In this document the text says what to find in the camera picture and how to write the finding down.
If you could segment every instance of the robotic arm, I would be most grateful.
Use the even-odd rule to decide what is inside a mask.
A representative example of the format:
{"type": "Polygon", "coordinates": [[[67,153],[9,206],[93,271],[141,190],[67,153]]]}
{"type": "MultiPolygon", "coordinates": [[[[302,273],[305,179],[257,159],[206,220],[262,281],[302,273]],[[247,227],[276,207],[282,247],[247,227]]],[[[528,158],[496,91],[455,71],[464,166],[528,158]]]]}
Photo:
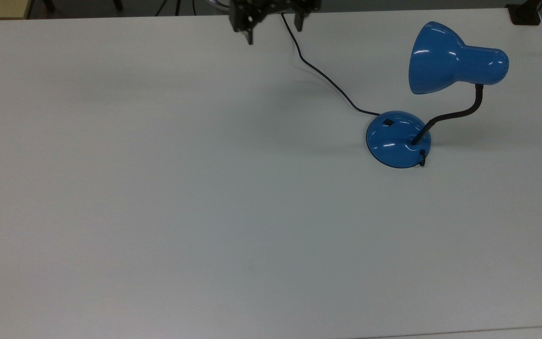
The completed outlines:
{"type": "Polygon", "coordinates": [[[230,21],[234,31],[243,32],[248,45],[252,45],[252,30],[267,15],[293,9],[296,13],[294,26],[300,32],[305,17],[320,7],[321,0],[231,0],[230,21]]]}

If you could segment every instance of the chair leg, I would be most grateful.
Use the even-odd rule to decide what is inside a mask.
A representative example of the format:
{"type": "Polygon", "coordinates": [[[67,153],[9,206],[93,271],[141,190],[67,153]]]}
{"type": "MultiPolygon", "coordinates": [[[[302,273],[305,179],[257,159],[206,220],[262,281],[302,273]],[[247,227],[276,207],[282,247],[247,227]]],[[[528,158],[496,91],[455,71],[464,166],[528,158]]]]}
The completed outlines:
{"type": "Polygon", "coordinates": [[[47,7],[47,11],[55,11],[56,7],[54,6],[54,3],[52,0],[43,0],[43,3],[45,3],[45,7],[47,7]]]}
{"type": "Polygon", "coordinates": [[[114,6],[116,6],[116,10],[122,11],[122,0],[114,0],[114,6]]]}

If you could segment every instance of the black cable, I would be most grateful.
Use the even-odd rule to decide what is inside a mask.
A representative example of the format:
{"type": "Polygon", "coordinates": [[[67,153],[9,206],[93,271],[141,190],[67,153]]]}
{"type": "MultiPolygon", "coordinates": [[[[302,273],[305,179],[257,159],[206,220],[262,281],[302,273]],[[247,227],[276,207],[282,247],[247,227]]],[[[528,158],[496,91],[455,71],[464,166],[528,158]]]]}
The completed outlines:
{"type": "Polygon", "coordinates": [[[175,16],[179,16],[179,7],[181,7],[181,0],[177,0],[177,6],[175,6],[175,16]]]}
{"type": "Polygon", "coordinates": [[[371,114],[371,115],[379,115],[378,113],[374,113],[374,112],[370,112],[368,110],[362,110],[360,109],[359,107],[357,107],[353,102],[352,100],[348,97],[348,95],[346,95],[346,93],[342,90],[342,88],[338,87],[338,85],[336,83],[334,83],[327,75],[325,75],[325,73],[323,73],[322,71],[319,70],[319,68],[313,66],[310,62],[308,62],[307,60],[305,60],[305,58],[303,57],[303,53],[301,52],[301,47],[298,45],[298,41],[296,41],[296,38],[294,36],[294,33],[292,33],[292,30],[290,29],[290,26],[288,25],[288,21],[286,21],[286,17],[284,17],[284,13],[281,13],[281,18],[284,20],[284,24],[286,24],[286,28],[288,29],[288,33],[290,33],[290,36],[292,37],[292,41],[294,41],[294,45],[296,45],[296,50],[298,51],[298,56],[300,56],[301,60],[307,65],[309,66],[310,68],[314,69],[317,73],[321,74],[322,77],[325,78],[325,80],[329,81],[329,83],[331,83],[337,90],[338,92],[340,92],[340,94],[342,94],[342,96],[344,96],[344,98],[346,98],[346,100],[349,102],[349,104],[351,104],[351,106],[356,109],[357,111],[361,112],[361,113],[365,113],[365,114],[371,114]]]}
{"type": "Polygon", "coordinates": [[[158,16],[158,15],[160,14],[160,12],[162,11],[162,8],[164,7],[164,5],[166,5],[166,1],[167,1],[167,0],[164,0],[164,1],[162,2],[162,5],[160,5],[159,11],[156,12],[156,15],[155,15],[155,16],[158,16]]]}

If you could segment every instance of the power cord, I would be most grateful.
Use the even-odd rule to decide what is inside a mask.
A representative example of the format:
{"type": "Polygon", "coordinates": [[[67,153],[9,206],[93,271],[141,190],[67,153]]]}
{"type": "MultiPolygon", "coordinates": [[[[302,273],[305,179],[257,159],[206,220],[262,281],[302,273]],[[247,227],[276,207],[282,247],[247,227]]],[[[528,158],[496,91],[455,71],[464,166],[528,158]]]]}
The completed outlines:
{"type": "Polygon", "coordinates": [[[281,14],[281,19],[284,21],[284,24],[286,25],[286,28],[288,29],[288,33],[290,33],[290,36],[292,37],[292,41],[294,41],[294,45],[296,46],[296,50],[298,51],[298,56],[301,58],[301,60],[307,65],[309,66],[310,68],[314,69],[317,73],[319,73],[322,77],[325,78],[325,80],[329,81],[329,83],[331,83],[334,88],[336,88],[338,90],[338,92],[340,92],[340,94],[342,94],[342,96],[344,96],[344,98],[349,102],[349,104],[351,104],[351,106],[353,107],[353,109],[356,109],[357,111],[361,112],[361,113],[365,113],[365,114],[371,114],[371,115],[376,115],[378,116],[379,113],[374,113],[374,112],[370,112],[368,110],[363,110],[363,109],[360,109],[359,107],[357,107],[357,105],[355,105],[352,100],[348,97],[348,95],[346,95],[346,93],[342,90],[342,88],[340,88],[336,83],[333,82],[333,80],[331,80],[327,75],[325,75],[325,73],[323,73],[322,71],[319,70],[319,68],[313,66],[310,62],[308,62],[307,60],[305,60],[305,58],[303,57],[303,53],[301,52],[301,47],[298,45],[298,41],[296,41],[296,38],[294,36],[294,33],[292,33],[292,30],[290,29],[290,26],[288,25],[288,21],[286,21],[286,17],[284,16],[284,13],[280,13],[281,14]]]}

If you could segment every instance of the black object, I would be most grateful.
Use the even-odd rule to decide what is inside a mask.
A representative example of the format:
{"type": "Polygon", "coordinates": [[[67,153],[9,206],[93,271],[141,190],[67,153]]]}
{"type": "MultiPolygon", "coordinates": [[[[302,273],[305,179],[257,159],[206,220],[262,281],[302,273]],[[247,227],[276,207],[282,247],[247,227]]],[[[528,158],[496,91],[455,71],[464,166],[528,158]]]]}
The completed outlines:
{"type": "Polygon", "coordinates": [[[162,2],[162,5],[160,5],[159,10],[156,12],[156,14],[155,14],[154,16],[158,16],[158,15],[160,14],[160,12],[162,11],[162,9],[164,8],[164,5],[166,5],[166,1],[167,1],[167,0],[164,0],[164,1],[162,2]]]}
{"type": "Polygon", "coordinates": [[[305,58],[303,57],[303,53],[301,52],[301,47],[298,45],[298,41],[296,41],[296,38],[294,36],[294,33],[292,33],[292,30],[290,29],[290,26],[288,25],[288,21],[286,21],[286,17],[284,16],[284,13],[281,13],[281,19],[284,21],[284,24],[286,25],[286,28],[288,29],[288,33],[290,33],[290,36],[292,37],[292,41],[294,41],[294,45],[296,46],[296,51],[298,51],[298,56],[301,58],[301,60],[307,65],[309,66],[310,68],[314,69],[317,73],[319,73],[322,77],[325,78],[325,80],[329,81],[329,83],[332,84],[332,86],[334,86],[334,88],[336,88],[338,90],[338,92],[340,92],[340,94],[342,94],[342,96],[344,96],[344,98],[349,102],[349,104],[351,104],[351,106],[353,107],[353,109],[356,109],[357,111],[361,112],[361,113],[365,113],[365,114],[371,114],[371,115],[379,115],[378,113],[374,113],[374,112],[370,112],[368,110],[362,110],[360,109],[359,107],[357,107],[353,102],[352,100],[348,97],[348,95],[346,95],[346,93],[342,90],[342,88],[340,88],[336,83],[334,83],[327,75],[325,75],[325,73],[323,73],[322,71],[319,70],[319,68],[313,66],[310,62],[308,62],[307,60],[305,60],[305,58]]]}
{"type": "Polygon", "coordinates": [[[417,144],[422,137],[428,132],[434,124],[436,124],[439,121],[448,120],[448,119],[454,119],[454,118],[461,118],[462,116],[470,115],[474,113],[476,110],[478,110],[478,107],[480,107],[480,104],[482,103],[482,90],[484,88],[483,84],[476,84],[476,100],[474,101],[474,104],[471,105],[470,108],[467,110],[462,110],[460,112],[455,113],[449,113],[449,114],[443,114],[439,116],[435,116],[434,118],[430,119],[430,121],[424,125],[423,129],[420,131],[420,133],[417,133],[415,138],[413,138],[413,141],[411,141],[412,145],[417,144]]]}
{"type": "MultiPolygon", "coordinates": [[[[116,10],[122,11],[122,0],[112,0],[114,1],[114,6],[116,7],[116,10]]],[[[56,6],[54,5],[54,2],[52,0],[43,0],[43,4],[45,4],[45,8],[47,8],[47,11],[54,12],[56,11],[56,6]]]]}
{"type": "Polygon", "coordinates": [[[52,0],[43,0],[43,3],[45,4],[45,8],[47,8],[47,11],[53,12],[56,11],[56,6],[54,6],[54,3],[52,0]]]}
{"type": "Polygon", "coordinates": [[[181,0],[177,0],[177,6],[175,6],[175,16],[179,16],[180,7],[181,7],[181,0]]]}
{"type": "Polygon", "coordinates": [[[294,26],[300,32],[305,17],[320,7],[321,0],[231,0],[230,22],[234,32],[243,32],[252,45],[252,30],[267,15],[291,8],[296,14],[294,26]]]}
{"type": "Polygon", "coordinates": [[[540,7],[542,7],[542,0],[527,0],[521,5],[508,4],[505,6],[510,11],[512,24],[521,26],[538,26],[540,24],[541,18],[538,15],[540,7]]]}
{"type": "Polygon", "coordinates": [[[420,151],[420,156],[422,156],[422,161],[420,161],[419,165],[420,167],[424,167],[426,165],[426,150],[421,150],[420,151]]]}

